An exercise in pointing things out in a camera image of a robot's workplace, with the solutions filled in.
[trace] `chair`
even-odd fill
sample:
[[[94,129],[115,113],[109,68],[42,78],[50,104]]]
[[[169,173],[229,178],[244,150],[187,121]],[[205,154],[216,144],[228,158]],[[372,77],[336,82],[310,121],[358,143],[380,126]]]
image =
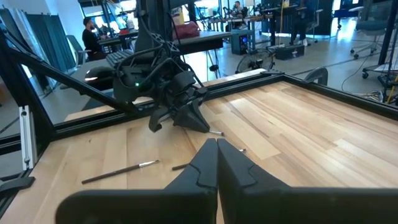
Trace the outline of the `chair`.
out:
[[[373,4],[373,0],[365,0],[364,6],[349,10],[350,12],[358,11],[356,30],[373,37],[373,41],[370,44],[360,45],[351,49],[351,54],[355,53],[355,59],[359,57],[358,53],[360,52],[370,49],[371,54],[373,54],[378,47],[382,47],[378,40],[386,32],[391,4],[392,1]]]
[[[75,49],[76,68],[78,68],[81,65],[83,65],[84,63],[86,63],[86,54],[91,51],[83,50],[74,35],[67,35],[67,38],[70,41],[70,43],[72,44],[72,47]]]
[[[312,39],[315,43],[318,43],[318,40],[315,38],[315,28],[317,28],[319,26],[319,13],[321,13],[323,11],[323,9],[318,9],[315,11],[316,16],[315,16],[315,21],[310,22],[307,25],[307,32],[312,30]]]

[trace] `wooden table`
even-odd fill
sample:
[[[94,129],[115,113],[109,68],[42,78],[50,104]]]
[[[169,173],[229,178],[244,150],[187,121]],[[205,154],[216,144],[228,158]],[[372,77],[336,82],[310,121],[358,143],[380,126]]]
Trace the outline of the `wooden table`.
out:
[[[250,159],[291,186],[398,186],[397,121],[286,82],[207,101],[201,112],[229,142],[247,149]],[[181,172],[171,171],[173,166],[189,162],[207,138],[217,138],[173,127],[171,121],[152,133],[148,121],[142,118],[51,143],[31,173],[37,178],[34,185],[18,193],[0,224],[54,223],[58,204],[83,189],[162,189]],[[81,184],[155,159],[161,163]],[[223,222],[220,205],[217,219]]]

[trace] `person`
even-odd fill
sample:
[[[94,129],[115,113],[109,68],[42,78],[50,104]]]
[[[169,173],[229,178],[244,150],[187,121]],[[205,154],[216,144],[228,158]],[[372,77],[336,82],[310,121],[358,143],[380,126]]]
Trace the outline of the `person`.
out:
[[[83,42],[85,43],[86,50],[90,50],[88,52],[88,59],[90,61],[101,60],[106,58],[106,54],[102,51],[102,47],[98,43],[98,39],[92,30],[95,29],[94,22],[91,18],[84,18],[83,24],[86,27],[83,31]]]
[[[233,17],[243,18],[243,8],[242,8],[241,3],[239,1],[235,2],[235,5],[233,6],[230,14]],[[243,25],[242,22],[232,22],[232,26],[233,26],[232,29],[236,29],[237,27],[240,27],[242,25]],[[231,29],[230,29],[229,25],[227,25],[225,27],[225,31],[226,32],[231,32]]]
[[[297,34],[300,34],[300,43],[304,46],[308,46],[307,37],[305,33],[307,31],[307,26],[309,23],[315,19],[315,11],[313,8],[312,0],[300,0],[297,4],[300,7],[305,7],[303,11],[298,13],[298,18],[294,19],[292,26],[292,38],[290,40],[290,45],[294,45]]]

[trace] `fan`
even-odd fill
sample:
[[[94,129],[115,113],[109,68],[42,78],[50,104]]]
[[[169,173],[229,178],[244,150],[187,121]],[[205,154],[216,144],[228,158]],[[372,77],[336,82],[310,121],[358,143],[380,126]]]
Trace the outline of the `fan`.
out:
[[[270,70],[274,66],[274,54],[268,49],[256,49],[248,52],[239,62],[235,74],[248,72],[258,68]]]

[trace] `red bag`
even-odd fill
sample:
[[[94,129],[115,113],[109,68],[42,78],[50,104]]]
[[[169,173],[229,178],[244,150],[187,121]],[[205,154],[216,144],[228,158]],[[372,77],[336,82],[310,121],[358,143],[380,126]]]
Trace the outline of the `red bag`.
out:
[[[194,22],[175,26],[175,30],[173,31],[173,40],[177,40],[177,35],[175,34],[175,31],[177,31],[178,37],[180,39],[199,36],[199,27]]]

